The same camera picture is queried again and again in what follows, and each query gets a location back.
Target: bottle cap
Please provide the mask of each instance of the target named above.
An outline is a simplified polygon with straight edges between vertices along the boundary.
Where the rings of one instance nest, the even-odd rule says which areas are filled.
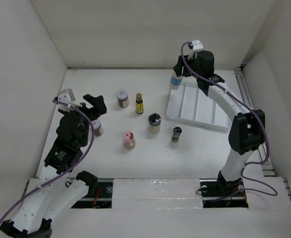
[[[124,89],[120,89],[117,91],[117,98],[119,100],[125,100],[128,97],[128,93]]]
[[[161,117],[157,113],[152,113],[148,118],[149,124],[152,126],[158,126],[161,124]]]
[[[142,94],[141,93],[137,93],[137,100],[142,100]]]
[[[173,129],[174,135],[180,135],[181,133],[182,133],[182,129],[180,127],[177,126]]]
[[[100,128],[101,123],[100,123],[99,119],[93,120],[91,123],[92,123],[92,125],[94,127],[94,130],[97,130],[98,128]]]
[[[134,138],[134,135],[131,131],[126,131],[125,134],[124,134],[124,140],[126,142],[131,142]]]

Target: blue label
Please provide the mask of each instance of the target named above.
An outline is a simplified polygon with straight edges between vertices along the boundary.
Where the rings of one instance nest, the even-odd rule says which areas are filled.
[[[170,83],[174,86],[179,86],[182,83],[182,78],[181,79],[176,79],[173,76],[171,76],[171,81]]]

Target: brown glass bottle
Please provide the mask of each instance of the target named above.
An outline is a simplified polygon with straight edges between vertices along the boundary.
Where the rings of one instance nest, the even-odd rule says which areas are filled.
[[[137,93],[136,113],[138,113],[138,114],[144,113],[144,101],[142,100],[142,94],[141,93]]]

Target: small bottle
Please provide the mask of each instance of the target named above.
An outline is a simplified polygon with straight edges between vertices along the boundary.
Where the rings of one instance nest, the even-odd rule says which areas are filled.
[[[104,133],[104,129],[101,126],[100,120],[93,120],[91,123],[94,127],[95,136],[101,136]]]
[[[118,104],[121,108],[129,106],[129,98],[126,90],[121,89],[117,91]]]
[[[132,150],[136,146],[136,140],[131,131],[126,131],[124,134],[124,147],[128,150]]]
[[[171,140],[172,140],[173,142],[178,142],[181,133],[182,133],[182,129],[179,128],[179,127],[175,127],[175,128],[173,129],[173,134],[172,134],[172,138],[171,138]]]
[[[137,93],[136,113],[138,113],[138,114],[144,113],[144,101],[142,100],[142,94],[141,93]]]
[[[153,113],[148,118],[149,126],[148,131],[150,131],[152,134],[157,134],[160,131],[160,125],[161,125],[161,117],[157,113]]]
[[[172,90],[177,90],[179,89],[181,83],[182,83],[182,79],[183,79],[183,76],[177,76],[176,75],[176,72],[173,71],[172,72],[172,76],[171,76],[171,80],[170,80],[170,83],[169,83],[169,86],[170,86],[170,89]]]

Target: white wall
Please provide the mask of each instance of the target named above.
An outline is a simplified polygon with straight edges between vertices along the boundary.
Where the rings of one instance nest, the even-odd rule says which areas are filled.
[[[240,66],[274,0],[31,0],[69,67],[172,67],[200,39]]]
[[[243,72],[253,103],[267,116],[275,171],[291,188],[291,0],[284,1],[263,53]]]
[[[29,0],[0,0],[0,179],[35,176],[65,71]]]

